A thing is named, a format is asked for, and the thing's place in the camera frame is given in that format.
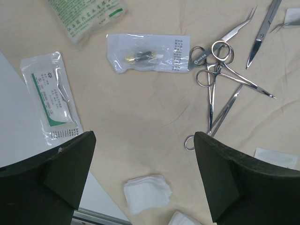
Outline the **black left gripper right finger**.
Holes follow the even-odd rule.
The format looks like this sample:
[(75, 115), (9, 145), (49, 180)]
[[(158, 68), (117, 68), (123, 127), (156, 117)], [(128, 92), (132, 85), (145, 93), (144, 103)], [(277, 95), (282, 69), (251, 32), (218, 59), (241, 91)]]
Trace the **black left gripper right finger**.
[(299, 224), (299, 171), (263, 162), (204, 132), (195, 133), (194, 146), (214, 223)]

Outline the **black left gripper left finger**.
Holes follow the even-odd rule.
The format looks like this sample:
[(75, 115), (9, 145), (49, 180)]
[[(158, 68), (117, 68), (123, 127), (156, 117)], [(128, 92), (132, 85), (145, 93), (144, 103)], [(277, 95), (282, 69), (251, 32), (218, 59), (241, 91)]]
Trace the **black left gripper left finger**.
[(69, 225), (96, 145), (94, 132), (0, 169), (2, 225)]

